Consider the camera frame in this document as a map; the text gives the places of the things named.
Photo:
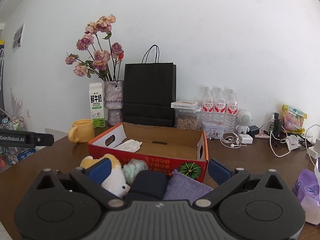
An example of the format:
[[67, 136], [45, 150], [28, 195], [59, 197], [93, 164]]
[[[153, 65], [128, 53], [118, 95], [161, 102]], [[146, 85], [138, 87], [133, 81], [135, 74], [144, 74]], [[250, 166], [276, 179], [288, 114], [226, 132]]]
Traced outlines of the white cloth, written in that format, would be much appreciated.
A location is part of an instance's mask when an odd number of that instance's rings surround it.
[[121, 143], [114, 149], [119, 151], [135, 153], [140, 149], [141, 145], [142, 145], [142, 142], [130, 139]]

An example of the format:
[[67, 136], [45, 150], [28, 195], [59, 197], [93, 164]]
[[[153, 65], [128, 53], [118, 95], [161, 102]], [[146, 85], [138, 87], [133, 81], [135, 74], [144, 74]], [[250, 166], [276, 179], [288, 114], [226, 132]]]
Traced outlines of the black phone stand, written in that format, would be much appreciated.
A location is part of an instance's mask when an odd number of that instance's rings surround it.
[[282, 132], [282, 120], [279, 117], [279, 113], [274, 112], [272, 115], [271, 124], [269, 127], [270, 130], [270, 139], [272, 145], [278, 148], [282, 148], [281, 146], [281, 132]]

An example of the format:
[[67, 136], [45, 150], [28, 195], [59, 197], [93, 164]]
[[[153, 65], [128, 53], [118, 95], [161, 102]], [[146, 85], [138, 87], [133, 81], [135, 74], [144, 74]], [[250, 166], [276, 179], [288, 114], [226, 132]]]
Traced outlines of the purple tissue pack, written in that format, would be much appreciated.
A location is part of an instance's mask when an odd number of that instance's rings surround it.
[[293, 192], [305, 211], [305, 221], [319, 226], [319, 159], [314, 171], [303, 169], [300, 172]]

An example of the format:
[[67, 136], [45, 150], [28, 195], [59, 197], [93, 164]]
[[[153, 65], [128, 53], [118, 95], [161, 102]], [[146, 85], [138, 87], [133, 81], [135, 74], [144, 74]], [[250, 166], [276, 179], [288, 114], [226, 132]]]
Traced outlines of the white flat box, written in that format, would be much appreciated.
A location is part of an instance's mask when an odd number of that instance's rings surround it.
[[187, 109], [187, 110], [195, 110], [198, 107], [198, 102], [190, 102], [190, 101], [175, 101], [171, 103], [171, 108], [173, 109]]

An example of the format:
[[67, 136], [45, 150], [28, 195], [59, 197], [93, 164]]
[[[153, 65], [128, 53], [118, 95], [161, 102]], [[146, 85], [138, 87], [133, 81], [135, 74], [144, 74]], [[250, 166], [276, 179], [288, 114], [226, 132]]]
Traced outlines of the dried pink rose bouquet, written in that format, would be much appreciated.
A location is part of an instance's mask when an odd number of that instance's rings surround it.
[[95, 75], [104, 82], [119, 81], [124, 50], [118, 42], [111, 42], [115, 22], [116, 17], [110, 14], [86, 25], [84, 35], [76, 42], [76, 49], [87, 52], [88, 58], [82, 59], [72, 53], [65, 58], [76, 76], [90, 78]]

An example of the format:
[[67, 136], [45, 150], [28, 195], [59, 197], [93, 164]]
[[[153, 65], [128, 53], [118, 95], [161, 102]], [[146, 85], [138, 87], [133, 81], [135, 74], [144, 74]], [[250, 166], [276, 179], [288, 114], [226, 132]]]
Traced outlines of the red cardboard box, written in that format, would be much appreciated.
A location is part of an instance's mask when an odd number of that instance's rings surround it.
[[[128, 140], [141, 143], [135, 152], [117, 150]], [[121, 123], [88, 142], [94, 159], [114, 155], [122, 165], [131, 159], [143, 160], [152, 171], [170, 174], [179, 170], [186, 176], [203, 182], [209, 160], [206, 135], [201, 130], [173, 127], [143, 126]]]

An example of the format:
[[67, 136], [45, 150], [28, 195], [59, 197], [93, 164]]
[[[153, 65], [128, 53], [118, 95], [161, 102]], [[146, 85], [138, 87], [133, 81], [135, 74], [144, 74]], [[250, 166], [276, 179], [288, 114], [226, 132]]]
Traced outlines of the yellow ceramic mug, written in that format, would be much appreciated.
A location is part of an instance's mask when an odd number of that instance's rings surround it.
[[93, 120], [81, 119], [72, 123], [68, 133], [68, 140], [71, 143], [86, 143], [95, 138]]

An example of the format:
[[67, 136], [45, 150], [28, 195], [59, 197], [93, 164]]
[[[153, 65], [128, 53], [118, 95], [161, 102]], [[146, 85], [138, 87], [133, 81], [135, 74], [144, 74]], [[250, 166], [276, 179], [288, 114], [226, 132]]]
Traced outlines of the yellow white plush toy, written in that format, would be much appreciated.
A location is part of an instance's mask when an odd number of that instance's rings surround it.
[[94, 159], [89, 155], [82, 159], [80, 166], [84, 169], [88, 169], [104, 158], [110, 159], [112, 171], [108, 178], [101, 184], [101, 187], [119, 198], [124, 198], [129, 192], [130, 186], [126, 183], [120, 161], [114, 155], [105, 154], [100, 159]]

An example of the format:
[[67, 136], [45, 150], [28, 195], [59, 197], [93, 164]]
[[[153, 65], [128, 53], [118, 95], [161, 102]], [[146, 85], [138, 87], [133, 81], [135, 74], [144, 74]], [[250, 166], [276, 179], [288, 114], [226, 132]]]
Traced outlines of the yellow snack bag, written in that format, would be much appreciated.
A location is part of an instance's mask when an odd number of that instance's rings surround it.
[[303, 128], [304, 120], [308, 115], [289, 105], [282, 105], [283, 128], [290, 133], [302, 134], [305, 129]]

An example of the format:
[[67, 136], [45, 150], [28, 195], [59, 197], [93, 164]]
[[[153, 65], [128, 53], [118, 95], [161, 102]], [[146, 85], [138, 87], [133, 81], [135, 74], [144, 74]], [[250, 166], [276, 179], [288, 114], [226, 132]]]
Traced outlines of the black paper shopping bag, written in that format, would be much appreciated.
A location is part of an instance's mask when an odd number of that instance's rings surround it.
[[151, 49], [140, 63], [125, 65], [123, 88], [123, 122], [174, 127], [175, 111], [171, 103], [176, 101], [176, 65], [160, 63], [160, 49], [156, 49], [155, 61], [147, 63]]

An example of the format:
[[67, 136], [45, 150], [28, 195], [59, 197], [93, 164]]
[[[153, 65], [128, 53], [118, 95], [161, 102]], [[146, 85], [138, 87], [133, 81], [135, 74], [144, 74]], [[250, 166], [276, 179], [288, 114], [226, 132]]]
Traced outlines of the purple fabric pouch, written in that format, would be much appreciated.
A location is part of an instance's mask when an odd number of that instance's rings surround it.
[[213, 189], [210, 186], [174, 170], [168, 181], [163, 200], [187, 200], [192, 205], [211, 191]]

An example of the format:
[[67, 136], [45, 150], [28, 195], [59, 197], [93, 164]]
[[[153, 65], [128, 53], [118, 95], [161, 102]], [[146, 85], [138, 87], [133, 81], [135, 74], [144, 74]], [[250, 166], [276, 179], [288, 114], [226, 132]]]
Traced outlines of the white earphones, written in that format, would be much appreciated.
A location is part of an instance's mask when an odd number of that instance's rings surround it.
[[229, 149], [239, 149], [241, 147], [246, 147], [246, 143], [240, 142], [240, 137], [233, 131], [225, 131], [219, 135], [219, 141], [222, 146]]

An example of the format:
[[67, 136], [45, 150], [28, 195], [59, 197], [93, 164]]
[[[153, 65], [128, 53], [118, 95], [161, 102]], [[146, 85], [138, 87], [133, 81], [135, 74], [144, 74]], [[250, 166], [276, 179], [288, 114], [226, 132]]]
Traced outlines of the dark navy pouch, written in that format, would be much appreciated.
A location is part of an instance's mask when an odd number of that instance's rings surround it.
[[126, 202], [159, 201], [163, 199], [168, 185], [165, 174], [156, 171], [141, 171], [125, 196]]

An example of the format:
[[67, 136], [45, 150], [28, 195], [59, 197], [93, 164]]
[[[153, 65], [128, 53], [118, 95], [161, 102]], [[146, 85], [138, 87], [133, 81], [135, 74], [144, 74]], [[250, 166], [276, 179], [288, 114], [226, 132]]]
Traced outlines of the purple textured vase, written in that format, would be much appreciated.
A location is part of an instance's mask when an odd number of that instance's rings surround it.
[[123, 120], [124, 81], [106, 81], [104, 83], [104, 107], [108, 110], [108, 124], [111, 126]]

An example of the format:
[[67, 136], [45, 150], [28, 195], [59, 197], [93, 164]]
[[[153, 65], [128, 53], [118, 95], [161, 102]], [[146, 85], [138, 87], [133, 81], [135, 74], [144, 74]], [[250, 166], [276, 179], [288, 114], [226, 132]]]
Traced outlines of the white green milk carton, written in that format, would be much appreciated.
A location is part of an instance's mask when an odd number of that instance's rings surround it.
[[91, 118], [94, 128], [105, 127], [105, 115], [104, 115], [104, 96], [103, 96], [103, 84], [102, 83], [90, 83], [89, 84], [89, 100], [91, 109]]

